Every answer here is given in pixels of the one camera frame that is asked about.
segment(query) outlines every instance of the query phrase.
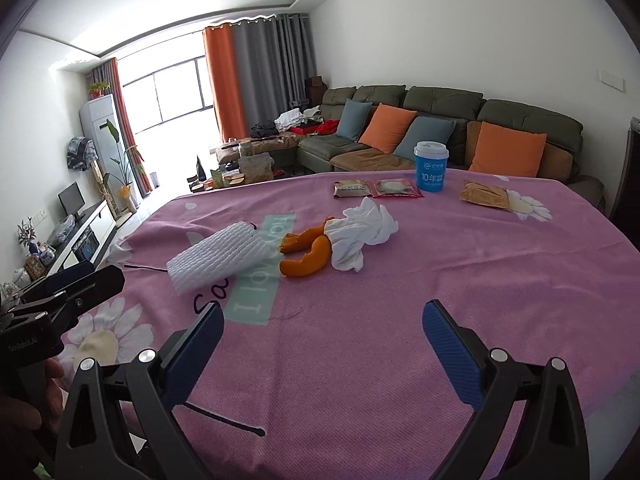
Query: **tv stand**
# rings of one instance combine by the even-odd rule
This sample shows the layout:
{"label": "tv stand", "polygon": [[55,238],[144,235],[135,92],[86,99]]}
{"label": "tv stand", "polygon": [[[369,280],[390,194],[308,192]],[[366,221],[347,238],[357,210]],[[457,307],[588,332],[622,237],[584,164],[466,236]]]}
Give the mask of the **tv stand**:
{"label": "tv stand", "polygon": [[98,248],[90,260],[95,265],[100,263],[116,234],[116,222],[104,200],[85,209],[81,215],[75,214],[74,218],[76,218],[76,227],[69,233],[64,243],[56,247],[56,259],[47,269],[48,276],[79,263],[80,260],[73,252],[73,246],[87,231],[93,231],[98,240]]}

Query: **blue paper cup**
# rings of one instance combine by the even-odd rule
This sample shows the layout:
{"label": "blue paper cup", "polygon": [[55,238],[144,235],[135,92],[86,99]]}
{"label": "blue paper cup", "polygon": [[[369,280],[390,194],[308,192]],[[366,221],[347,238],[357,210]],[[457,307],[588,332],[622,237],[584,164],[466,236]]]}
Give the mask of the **blue paper cup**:
{"label": "blue paper cup", "polygon": [[449,150],[439,142],[418,142],[414,148],[415,184],[429,192],[442,191]]}

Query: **window frame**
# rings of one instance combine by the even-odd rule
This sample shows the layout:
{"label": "window frame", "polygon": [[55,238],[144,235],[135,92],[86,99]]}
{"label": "window frame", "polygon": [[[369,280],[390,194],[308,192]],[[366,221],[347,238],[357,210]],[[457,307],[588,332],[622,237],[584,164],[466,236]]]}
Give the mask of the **window frame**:
{"label": "window frame", "polygon": [[[205,56],[192,57],[191,59],[186,59],[184,61],[179,61],[178,63],[174,63],[174,64],[169,65],[169,66],[164,66],[162,68],[159,68],[158,70],[154,70],[153,72],[145,74],[142,77],[134,79],[133,81],[129,81],[126,85],[122,86],[122,88],[124,89],[127,86],[129,86],[129,85],[131,85],[133,83],[137,83],[138,81],[143,80],[144,78],[147,78],[149,76],[152,77],[153,82],[154,82],[154,90],[156,91],[156,103],[158,103],[158,111],[160,112],[160,120],[161,121],[159,123],[153,124],[152,126],[148,126],[144,130],[140,130],[139,132],[136,132],[135,135],[141,134],[142,132],[146,132],[147,130],[149,130],[151,128],[155,128],[156,126],[159,126],[160,124],[165,124],[165,123],[168,123],[170,121],[173,121],[173,120],[176,120],[176,119],[180,119],[181,117],[185,117],[187,115],[194,114],[196,112],[201,112],[203,110],[210,110],[211,108],[213,108],[213,105],[205,106],[205,104],[204,104],[204,94],[202,93],[202,82],[200,80],[200,70],[198,69],[198,60],[199,59],[205,59]],[[158,99],[158,87],[156,86],[156,74],[159,73],[159,72],[163,72],[164,70],[168,70],[170,68],[174,68],[176,66],[184,65],[186,63],[193,63],[193,65],[195,67],[196,80],[198,81],[198,91],[200,92],[200,104],[202,105],[202,107],[198,108],[197,110],[192,110],[191,112],[187,112],[185,114],[178,115],[177,117],[172,117],[171,119],[164,120],[164,117],[162,116],[162,107],[160,106],[160,100]]]}

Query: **green plant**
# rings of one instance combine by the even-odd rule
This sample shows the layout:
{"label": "green plant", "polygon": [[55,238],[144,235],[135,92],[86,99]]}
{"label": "green plant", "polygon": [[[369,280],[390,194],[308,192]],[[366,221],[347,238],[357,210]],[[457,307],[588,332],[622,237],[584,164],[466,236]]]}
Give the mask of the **green plant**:
{"label": "green plant", "polygon": [[[110,176],[113,176],[123,186],[128,186],[133,182],[133,172],[132,172],[132,169],[131,169],[131,165],[129,163],[129,156],[127,154],[129,152],[132,152],[133,155],[138,155],[139,156],[140,154],[138,153],[138,146],[137,145],[130,146],[129,148],[124,150],[124,152],[122,152],[120,150],[120,132],[113,125],[113,123],[108,119],[107,119],[107,128],[109,129],[109,133],[111,134],[111,137],[113,137],[113,140],[115,140],[116,148],[118,149],[118,158],[113,158],[113,157],[110,157],[110,158],[111,158],[111,160],[113,162],[115,162],[118,165],[118,168],[120,168],[120,176],[122,177],[122,179],[120,179],[120,177],[117,176],[117,175],[112,175],[111,173],[107,173],[104,176],[104,179],[108,180]],[[137,170],[141,170],[142,169],[142,165],[141,164],[136,164],[135,168]]]}
{"label": "green plant", "polygon": [[89,85],[89,92],[99,92],[101,90],[107,90],[109,88],[109,83],[106,81],[98,81],[97,83],[91,83]]}

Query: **wall socket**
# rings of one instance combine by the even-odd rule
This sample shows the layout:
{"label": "wall socket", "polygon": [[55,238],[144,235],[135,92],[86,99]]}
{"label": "wall socket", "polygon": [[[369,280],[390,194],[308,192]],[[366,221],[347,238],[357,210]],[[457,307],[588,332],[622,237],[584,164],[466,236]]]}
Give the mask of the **wall socket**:
{"label": "wall socket", "polygon": [[610,74],[606,70],[598,70],[598,78],[605,85],[609,85],[616,90],[625,92],[625,80],[619,75]]}
{"label": "wall socket", "polygon": [[42,223],[42,221],[47,217],[47,214],[44,211],[38,211],[33,217],[31,217],[31,222],[33,226],[36,227]]}

